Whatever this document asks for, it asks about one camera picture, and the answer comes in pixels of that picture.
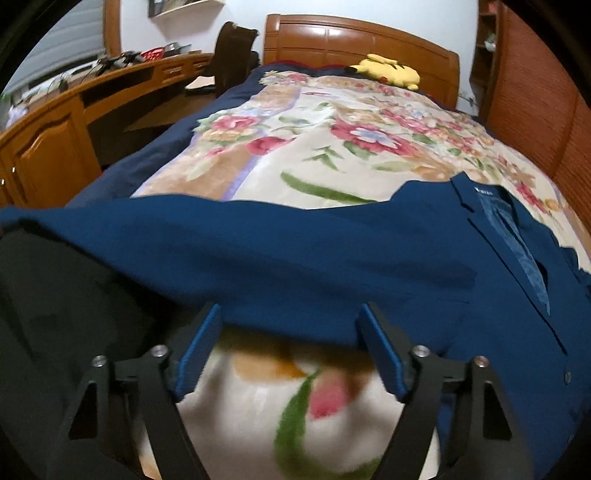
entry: wooden wardrobe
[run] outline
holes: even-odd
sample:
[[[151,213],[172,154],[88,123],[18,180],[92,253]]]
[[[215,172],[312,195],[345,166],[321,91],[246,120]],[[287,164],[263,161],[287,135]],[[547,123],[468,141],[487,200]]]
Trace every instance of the wooden wardrobe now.
[[[558,185],[591,229],[591,109],[556,56],[515,13],[502,17],[487,126]]]

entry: pikachu plush toy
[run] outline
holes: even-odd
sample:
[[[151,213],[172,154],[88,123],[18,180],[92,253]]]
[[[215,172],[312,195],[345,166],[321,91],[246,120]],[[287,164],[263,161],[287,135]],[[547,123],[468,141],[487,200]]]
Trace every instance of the pikachu plush toy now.
[[[351,65],[351,71],[364,73],[375,80],[396,87],[418,90],[421,77],[417,71],[398,63],[398,60],[390,60],[374,53],[369,53],[366,59],[361,60],[359,65]]]

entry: floral blanket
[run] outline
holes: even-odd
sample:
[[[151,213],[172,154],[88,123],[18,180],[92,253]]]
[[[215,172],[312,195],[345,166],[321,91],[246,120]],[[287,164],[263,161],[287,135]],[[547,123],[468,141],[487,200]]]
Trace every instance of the floral blanket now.
[[[574,247],[591,271],[591,238],[555,185],[469,116],[370,80],[268,72],[242,106],[214,113],[187,149],[135,193],[184,193],[305,209],[388,200],[407,180],[506,188]],[[212,478],[365,480],[402,405],[370,360],[227,330],[195,393],[180,404]],[[142,464],[159,478],[145,434]],[[422,478],[437,472],[436,434]]]

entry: window blind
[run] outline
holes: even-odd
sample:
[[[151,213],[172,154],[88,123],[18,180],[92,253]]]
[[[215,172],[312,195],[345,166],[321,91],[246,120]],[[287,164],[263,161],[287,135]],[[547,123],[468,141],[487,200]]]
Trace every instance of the window blind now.
[[[66,65],[105,52],[104,0],[82,0],[30,51],[8,82],[5,93],[18,90]]]

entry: wooden bookshelf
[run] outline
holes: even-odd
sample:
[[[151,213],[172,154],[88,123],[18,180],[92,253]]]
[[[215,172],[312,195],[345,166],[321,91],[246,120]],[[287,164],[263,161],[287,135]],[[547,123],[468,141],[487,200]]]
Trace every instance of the wooden bookshelf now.
[[[495,34],[495,42],[498,47],[502,40],[500,29],[501,15],[504,13],[504,6],[500,0],[479,0],[478,1],[478,30],[476,32],[476,45],[474,62],[470,83],[476,96],[479,117],[486,121],[491,108],[492,94],[498,74],[499,48],[489,51],[486,48],[485,40]]]

